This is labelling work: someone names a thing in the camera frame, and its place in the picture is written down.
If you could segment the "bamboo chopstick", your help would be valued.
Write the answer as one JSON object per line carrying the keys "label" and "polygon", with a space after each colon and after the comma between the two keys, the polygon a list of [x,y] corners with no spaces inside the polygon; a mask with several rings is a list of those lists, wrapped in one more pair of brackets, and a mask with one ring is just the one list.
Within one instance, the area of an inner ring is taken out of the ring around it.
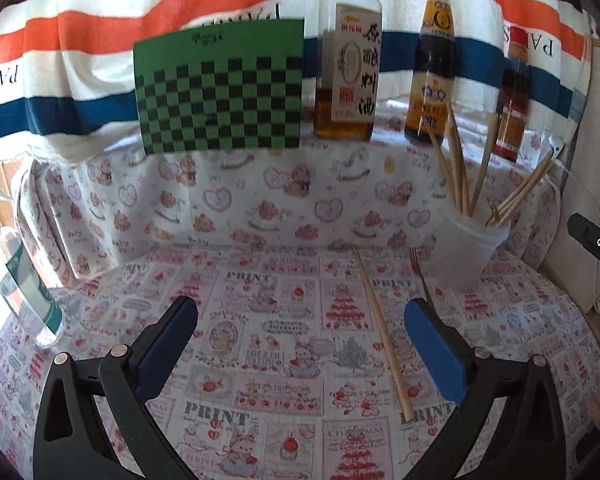
{"label": "bamboo chopstick", "polygon": [[495,140],[498,137],[499,122],[500,116],[498,116],[498,114],[490,114],[488,117],[488,121],[486,122],[486,142],[484,142],[482,161],[480,164],[478,177],[475,182],[474,192],[472,193],[471,202],[469,206],[469,214],[471,216],[474,215],[474,212],[476,210],[478,199],[480,197],[480,193],[483,187],[483,182],[486,178],[486,172],[489,168],[489,162],[495,144]]}
{"label": "bamboo chopstick", "polygon": [[398,396],[401,413],[406,422],[412,422],[415,418],[415,413],[410,398],[407,394],[406,382],[402,375],[400,363],[398,361],[398,357],[396,356],[396,350],[394,350],[387,324],[381,312],[380,304],[375,295],[372,282],[368,277],[362,256],[356,246],[352,248],[352,254],[355,258],[358,270],[361,273],[361,278],[365,289],[367,301],[370,304],[370,312],[372,312],[373,318],[378,328],[382,348],[384,348],[385,356],[387,358],[391,377],[394,383],[394,388],[396,388],[396,395]]}
{"label": "bamboo chopstick", "polygon": [[442,152],[441,144],[429,126],[423,125],[422,128],[427,133],[427,136],[428,136],[432,146],[434,147],[434,152],[437,155],[439,165],[444,173],[446,182],[448,182],[448,185],[450,188],[450,195],[452,196],[452,200],[455,205],[455,208],[458,211],[461,211],[462,205],[460,204],[460,191],[458,190],[458,187],[456,186],[456,181],[453,177],[450,166],[449,166],[448,162],[446,161],[446,158]]}
{"label": "bamboo chopstick", "polygon": [[456,208],[461,214],[468,214],[468,191],[466,182],[466,167],[463,156],[460,135],[458,134],[455,116],[451,104],[446,106],[448,110],[448,124],[446,125],[446,136],[448,137],[450,153],[452,156],[452,175],[454,182],[454,194]]}
{"label": "bamboo chopstick", "polygon": [[514,214],[515,210],[526,200],[528,195],[548,173],[550,167],[553,166],[554,159],[552,156],[547,156],[543,160],[542,164],[532,171],[524,184],[513,194],[511,198],[508,198],[503,206],[499,209],[500,211],[500,223],[497,226],[504,226],[505,223],[509,222],[510,217]]}
{"label": "bamboo chopstick", "polygon": [[550,150],[542,159],[542,162],[539,163],[539,166],[524,179],[524,182],[522,182],[500,206],[493,209],[488,220],[486,220],[486,226],[504,226],[506,222],[509,222],[509,219],[514,214],[515,210],[531,193],[532,188],[534,188],[548,173],[548,170],[550,170],[550,167],[553,165],[554,158],[555,151]]}
{"label": "bamboo chopstick", "polygon": [[460,134],[457,131],[457,126],[451,127],[451,144],[454,157],[454,168],[457,176],[457,184],[460,186],[460,204],[462,205],[461,212],[465,216],[471,217],[466,165],[463,155],[462,142],[460,142]]}

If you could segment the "beige cushion board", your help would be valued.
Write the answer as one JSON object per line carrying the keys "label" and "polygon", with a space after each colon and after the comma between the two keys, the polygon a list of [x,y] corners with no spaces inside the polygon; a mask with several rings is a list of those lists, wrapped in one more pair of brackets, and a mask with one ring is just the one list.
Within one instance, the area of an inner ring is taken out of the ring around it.
{"label": "beige cushion board", "polygon": [[592,76],[577,134],[569,145],[562,177],[562,210],[553,244],[541,270],[584,313],[600,299],[600,263],[567,231],[572,214],[600,227],[600,40],[592,42]]}

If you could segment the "gold fork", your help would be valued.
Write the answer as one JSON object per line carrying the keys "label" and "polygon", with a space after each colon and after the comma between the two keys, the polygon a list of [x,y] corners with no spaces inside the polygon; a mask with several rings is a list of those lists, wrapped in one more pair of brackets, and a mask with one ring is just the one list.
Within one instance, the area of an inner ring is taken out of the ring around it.
{"label": "gold fork", "polygon": [[422,283],[422,290],[425,293],[425,299],[430,305],[430,307],[434,308],[434,302],[432,301],[432,297],[426,282],[425,275],[422,273],[422,266],[419,262],[418,250],[415,247],[410,248],[410,260],[414,273],[419,277],[420,282]]}

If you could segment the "translucent plastic cup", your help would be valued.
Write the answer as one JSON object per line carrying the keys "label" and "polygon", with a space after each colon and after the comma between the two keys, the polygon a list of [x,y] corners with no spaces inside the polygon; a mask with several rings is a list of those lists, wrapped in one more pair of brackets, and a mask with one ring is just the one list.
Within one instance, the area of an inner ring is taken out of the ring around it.
{"label": "translucent plastic cup", "polygon": [[509,236],[510,223],[486,226],[489,211],[478,207],[472,217],[445,205],[436,229],[429,272],[442,288],[470,292],[494,252]]}

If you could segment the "plastic water bottle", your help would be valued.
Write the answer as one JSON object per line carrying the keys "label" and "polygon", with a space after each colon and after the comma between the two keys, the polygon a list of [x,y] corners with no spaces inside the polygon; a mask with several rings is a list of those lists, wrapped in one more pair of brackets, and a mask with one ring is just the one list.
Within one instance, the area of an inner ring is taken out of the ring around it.
{"label": "plastic water bottle", "polygon": [[[12,199],[0,189],[0,200]],[[19,232],[1,222],[0,295],[40,348],[58,345],[65,326],[64,311],[38,274]]]}

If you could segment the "red capped sauce bottle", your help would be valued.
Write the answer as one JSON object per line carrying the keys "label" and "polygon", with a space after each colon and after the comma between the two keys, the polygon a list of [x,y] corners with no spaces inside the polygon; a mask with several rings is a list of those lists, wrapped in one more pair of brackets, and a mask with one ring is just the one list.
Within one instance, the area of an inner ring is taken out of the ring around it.
{"label": "red capped sauce bottle", "polygon": [[507,61],[498,95],[498,136],[493,151],[516,162],[527,125],[529,108],[528,34],[518,26],[509,29]]}

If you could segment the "printed bear tablecloth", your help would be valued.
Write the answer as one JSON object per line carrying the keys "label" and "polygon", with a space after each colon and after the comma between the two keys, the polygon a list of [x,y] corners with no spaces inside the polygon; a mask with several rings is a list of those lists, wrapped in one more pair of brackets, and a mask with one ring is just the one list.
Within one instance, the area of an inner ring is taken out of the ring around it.
{"label": "printed bear tablecloth", "polygon": [[[61,349],[94,358],[127,344],[186,295],[199,322],[149,403],[205,479],[397,479],[453,411],[403,328],[424,293],[442,320],[501,359],[547,358],[569,446],[590,426],[600,346],[539,265],[560,217],[544,180],[470,292],[429,272],[448,187],[430,148],[394,132],[309,136],[283,152],[148,156],[79,164],[24,160],[18,224],[65,311]],[[370,312],[356,246],[392,339],[415,418],[406,422]]]}

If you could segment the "dark soy sauce bottle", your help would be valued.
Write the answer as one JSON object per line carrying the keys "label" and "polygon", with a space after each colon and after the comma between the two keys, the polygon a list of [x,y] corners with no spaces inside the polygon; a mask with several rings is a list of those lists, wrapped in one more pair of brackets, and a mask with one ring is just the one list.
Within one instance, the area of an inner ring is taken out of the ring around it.
{"label": "dark soy sauce bottle", "polygon": [[455,78],[455,29],[451,0],[427,0],[416,46],[405,135],[430,143],[444,138]]}

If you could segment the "green checkered box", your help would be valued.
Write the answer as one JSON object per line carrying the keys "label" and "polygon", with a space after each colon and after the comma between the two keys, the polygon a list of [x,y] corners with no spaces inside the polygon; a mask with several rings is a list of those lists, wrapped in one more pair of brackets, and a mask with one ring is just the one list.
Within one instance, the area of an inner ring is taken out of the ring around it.
{"label": "green checkered box", "polygon": [[241,21],[136,44],[145,153],[298,148],[303,32],[300,20]]}

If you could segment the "striped orange blue white blanket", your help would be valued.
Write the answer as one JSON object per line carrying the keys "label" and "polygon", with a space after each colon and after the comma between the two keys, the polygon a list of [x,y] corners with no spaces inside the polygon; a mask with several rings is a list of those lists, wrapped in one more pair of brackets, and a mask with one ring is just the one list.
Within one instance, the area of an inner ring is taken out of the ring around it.
{"label": "striped orange blue white blanket", "polygon": [[364,124],[414,96],[424,21],[453,29],[449,93],[491,113],[517,30],[527,126],[569,140],[591,79],[581,0],[9,0],[0,11],[0,150],[82,160],[137,136],[152,154],[294,148],[328,89]]}

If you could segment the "clear cooking wine bottle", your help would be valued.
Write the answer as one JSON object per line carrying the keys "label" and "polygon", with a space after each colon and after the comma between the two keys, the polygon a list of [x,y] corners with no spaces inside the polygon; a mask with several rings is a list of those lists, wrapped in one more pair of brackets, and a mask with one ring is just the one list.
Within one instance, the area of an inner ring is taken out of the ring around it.
{"label": "clear cooking wine bottle", "polygon": [[379,86],[380,0],[318,0],[314,131],[370,140]]}

